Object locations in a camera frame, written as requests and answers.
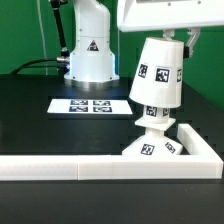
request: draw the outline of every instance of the paper with markers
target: paper with markers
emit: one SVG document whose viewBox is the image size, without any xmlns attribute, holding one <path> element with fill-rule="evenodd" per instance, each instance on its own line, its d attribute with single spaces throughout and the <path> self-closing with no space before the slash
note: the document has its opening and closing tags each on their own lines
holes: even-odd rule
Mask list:
<svg viewBox="0 0 224 224">
<path fill-rule="evenodd" d="M 48 113 L 132 114 L 127 100 L 52 99 Z"/>
</svg>

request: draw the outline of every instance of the black table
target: black table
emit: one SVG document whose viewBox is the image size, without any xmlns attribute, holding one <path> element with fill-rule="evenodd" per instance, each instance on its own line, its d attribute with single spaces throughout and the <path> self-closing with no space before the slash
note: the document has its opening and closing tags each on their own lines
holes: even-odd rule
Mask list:
<svg viewBox="0 0 224 224">
<path fill-rule="evenodd" d="M 0 154 L 120 154 L 144 133 L 133 115 L 47 114 L 53 98 L 128 99 L 131 81 L 100 91 L 65 86 L 55 76 L 0 76 Z M 183 104 L 172 110 L 222 157 L 224 114 L 184 84 Z M 0 223 L 223 223 L 224 181 L 115 180 L 0 183 Z"/>
</svg>

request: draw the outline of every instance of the triangular sticker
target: triangular sticker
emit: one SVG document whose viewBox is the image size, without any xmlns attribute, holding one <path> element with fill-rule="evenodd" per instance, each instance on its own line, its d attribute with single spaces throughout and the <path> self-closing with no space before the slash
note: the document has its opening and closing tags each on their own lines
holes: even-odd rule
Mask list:
<svg viewBox="0 0 224 224">
<path fill-rule="evenodd" d="M 99 51 L 95 40 L 92 41 L 92 43 L 90 44 L 90 46 L 88 47 L 87 51 Z"/>
</svg>

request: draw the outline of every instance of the white border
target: white border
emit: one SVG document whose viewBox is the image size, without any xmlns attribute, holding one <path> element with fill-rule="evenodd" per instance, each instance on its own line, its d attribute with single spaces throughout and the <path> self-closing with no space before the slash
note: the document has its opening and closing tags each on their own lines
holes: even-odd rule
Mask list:
<svg viewBox="0 0 224 224">
<path fill-rule="evenodd" d="M 190 155 L 0 156 L 0 180 L 221 179 L 223 161 L 188 124 L 178 138 Z"/>
</svg>

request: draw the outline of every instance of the green wall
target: green wall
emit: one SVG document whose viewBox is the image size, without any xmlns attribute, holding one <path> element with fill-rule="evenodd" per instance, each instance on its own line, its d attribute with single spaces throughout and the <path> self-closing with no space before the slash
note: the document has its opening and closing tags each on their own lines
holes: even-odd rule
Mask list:
<svg viewBox="0 0 224 224">
<path fill-rule="evenodd" d="M 118 55 L 116 26 L 117 0 L 99 0 L 111 12 L 111 50 Z M 60 55 L 58 36 L 48 0 L 41 0 L 42 20 L 48 58 Z M 61 7 L 61 15 L 69 50 L 75 42 L 72 1 Z M 36 0 L 0 2 L 0 73 L 8 74 L 21 64 L 44 57 Z M 120 76 L 133 76 L 147 36 L 162 32 L 120 33 Z M 185 41 L 186 30 L 178 30 L 175 39 Z M 184 62 L 184 80 L 224 111 L 224 27 L 203 28 L 194 48 L 194 57 Z M 23 73 L 45 74 L 45 70 Z"/>
</svg>

